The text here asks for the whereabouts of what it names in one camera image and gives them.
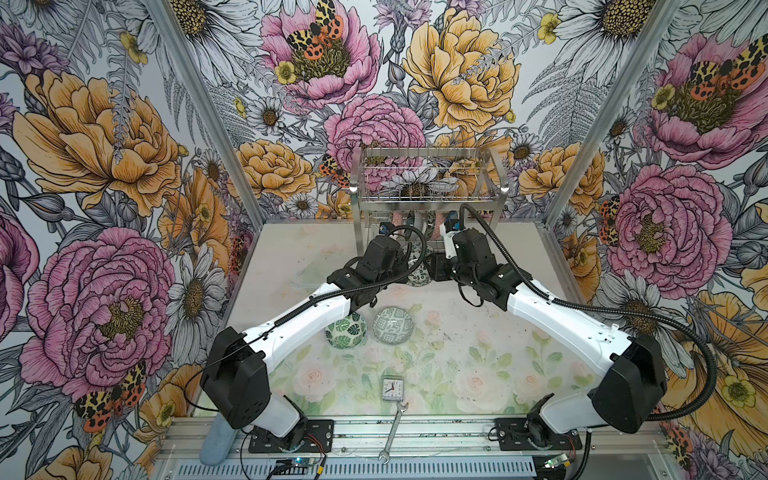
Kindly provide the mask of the black leaf pattern bowl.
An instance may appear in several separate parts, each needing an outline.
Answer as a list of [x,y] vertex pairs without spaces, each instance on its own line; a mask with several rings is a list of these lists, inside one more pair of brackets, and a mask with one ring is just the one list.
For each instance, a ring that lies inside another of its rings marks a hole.
[[[421,244],[414,242],[409,246],[408,255],[408,267],[411,268],[418,260],[421,253]],[[429,271],[427,269],[427,259],[414,270],[407,279],[407,284],[411,287],[424,287],[432,281]]]

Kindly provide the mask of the green leaf pattern bowl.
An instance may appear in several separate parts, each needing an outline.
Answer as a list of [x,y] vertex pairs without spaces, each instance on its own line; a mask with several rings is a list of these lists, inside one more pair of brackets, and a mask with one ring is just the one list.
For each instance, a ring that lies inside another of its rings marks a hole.
[[351,313],[325,328],[328,343],[336,349],[355,348],[365,342],[367,322],[359,313]]

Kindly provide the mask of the black leaf pink-outside bowl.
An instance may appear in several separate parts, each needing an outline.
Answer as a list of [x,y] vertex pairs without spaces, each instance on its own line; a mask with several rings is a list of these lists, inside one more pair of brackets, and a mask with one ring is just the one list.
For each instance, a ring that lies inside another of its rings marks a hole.
[[396,233],[408,233],[414,226],[415,216],[410,210],[400,210],[392,213],[392,224],[395,226]]

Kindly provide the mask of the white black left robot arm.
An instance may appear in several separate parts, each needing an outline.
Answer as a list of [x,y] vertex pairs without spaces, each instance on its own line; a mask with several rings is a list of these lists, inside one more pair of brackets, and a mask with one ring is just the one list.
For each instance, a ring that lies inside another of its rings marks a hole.
[[242,332],[232,327],[219,332],[200,387],[232,429],[258,428],[285,449],[295,448],[307,433],[308,419],[294,402],[272,391],[271,373],[327,326],[373,305],[389,285],[405,284],[426,257],[427,240],[413,227],[395,226],[375,236],[361,256],[291,309]]

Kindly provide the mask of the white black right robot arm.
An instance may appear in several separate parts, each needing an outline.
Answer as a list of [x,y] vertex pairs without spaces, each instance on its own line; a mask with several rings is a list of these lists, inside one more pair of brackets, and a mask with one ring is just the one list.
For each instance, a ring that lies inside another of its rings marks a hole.
[[565,397],[548,393],[529,411],[529,441],[547,446],[554,435],[576,429],[612,427],[636,433],[666,392],[659,343],[630,336],[584,312],[560,304],[540,282],[511,263],[499,263],[485,234],[455,221],[440,228],[442,271],[484,303],[529,321],[575,354],[593,373],[587,386]]

